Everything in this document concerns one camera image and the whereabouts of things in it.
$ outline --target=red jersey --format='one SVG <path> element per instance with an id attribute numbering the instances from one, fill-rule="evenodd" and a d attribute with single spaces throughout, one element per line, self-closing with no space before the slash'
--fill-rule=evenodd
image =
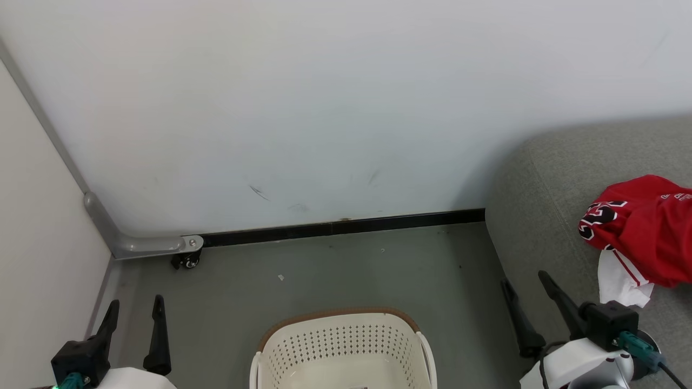
<path id="1" fill-rule="evenodd" d="M 616 183 L 589 206 L 579 234 L 620 251 L 655 284 L 692 282 L 692 189 L 654 175 Z"/>

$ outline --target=gray fabric upholstery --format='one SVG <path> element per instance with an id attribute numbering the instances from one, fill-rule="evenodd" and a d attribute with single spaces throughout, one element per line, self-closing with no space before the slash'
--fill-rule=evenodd
<path id="1" fill-rule="evenodd" d="M 692 188 L 692 116 L 555 131 L 526 142 L 500 168 L 486 225 L 524 310 L 547 341 L 567 340 L 568 332 L 537 272 L 548 271 L 577 304 L 598 301 L 599 252 L 581 239 L 577 223 L 608 185 L 645 174 Z M 692 286 L 655 287 L 639 315 L 640 329 L 692 385 Z M 660 372 L 632 387 L 677 386 Z"/>

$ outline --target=scuff mark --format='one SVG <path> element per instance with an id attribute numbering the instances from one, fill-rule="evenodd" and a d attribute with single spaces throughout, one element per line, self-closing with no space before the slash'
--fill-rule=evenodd
<path id="1" fill-rule="evenodd" d="M 307 208 L 307 206 L 305 204 L 300 204 L 300 203 L 293 204 L 288 209 L 296 211 L 296 212 L 300 212 L 300 213 L 306 213 L 307 211 L 310 210 L 309 208 Z"/>
<path id="2" fill-rule="evenodd" d="M 641 65 L 639 65 L 640 68 L 645 67 L 646 64 L 649 63 L 649 61 L 651 61 L 654 58 L 654 56 L 656 55 L 656 53 L 658 53 L 658 50 L 661 48 L 661 46 L 663 46 L 663 43 L 666 41 L 666 39 L 668 39 L 668 36 L 670 34 L 671 34 L 670 30 L 666 31 L 666 33 L 663 34 L 661 39 L 658 40 L 658 43 L 656 44 L 656 46 L 654 46 L 654 48 L 649 53 L 648 57 L 646 57 L 644 62 L 642 62 Z"/>
<path id="3" fill-rule="evenodd" d="M 263 198 L 263 199 L 265 199 L 265 200 L 267 200 L 267 201 L 271 201 L 270 199 L 267 199 L 267 198 L 264 196 L 264 193 L 262 193 L 261 190 L 255 188 L 255 187 L 252 186 L 252 185 L 248 185 L 248 186 L 250 187 L 250 189 L 253 190 L 254 193 L 257 193 L 257 196 L 260 196 L 261 198 Z"/>
<path id="4" fill-rule="evenodd" d="M 370 176 L 370 181 L 368 181 L 367 184 L 370 185 L 373 181 L 375 181 L 378 175 L 380 175 L 380 169 L 377 169 L 375 170 L 375 173 L 372 173 L 372 176 Z"/>

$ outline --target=white plastic basket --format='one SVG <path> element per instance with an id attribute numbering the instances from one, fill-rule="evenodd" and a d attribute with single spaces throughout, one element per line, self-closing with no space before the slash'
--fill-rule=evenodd
<path id="1" fill-rule="evenodd" d="M 426 337 L 395 309 L 289 319 L 270 329 L 259 346 L 250 389 L 437 389 Z"/>

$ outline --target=white cloth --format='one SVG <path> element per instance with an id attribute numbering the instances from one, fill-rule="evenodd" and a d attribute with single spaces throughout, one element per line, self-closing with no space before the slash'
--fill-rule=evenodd
<path id="1" fill-rule="evenodd" d="M 644 305 L 651 297 L 653 284 L 617 250 L 603 250 L 599 258 L 599 294 L 602 303 L 615 300 L 622 305 Z"/>

